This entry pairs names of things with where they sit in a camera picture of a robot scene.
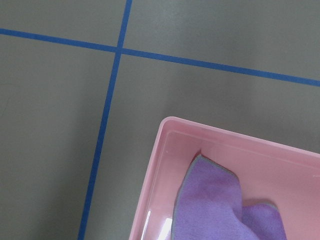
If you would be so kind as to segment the purple cloth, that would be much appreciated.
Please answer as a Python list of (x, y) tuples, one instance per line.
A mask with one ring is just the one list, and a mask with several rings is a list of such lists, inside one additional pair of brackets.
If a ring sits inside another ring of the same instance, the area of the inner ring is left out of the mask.
[(197, 155), (179, 188), (172, 215), (173, 240), (285, 240), (278, 209), (244, 206), (239, 178)]

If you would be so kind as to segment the pink plastic tray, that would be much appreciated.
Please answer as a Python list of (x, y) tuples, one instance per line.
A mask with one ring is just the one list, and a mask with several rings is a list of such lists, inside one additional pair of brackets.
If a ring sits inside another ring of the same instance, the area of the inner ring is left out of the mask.
[(170, 239), (177, 193), (198, 154), (238, 176), (245, 205), (275, 204), (289, 240), (319, 239), (319, 154), (173, 116), (159, 125), (130, 239)]

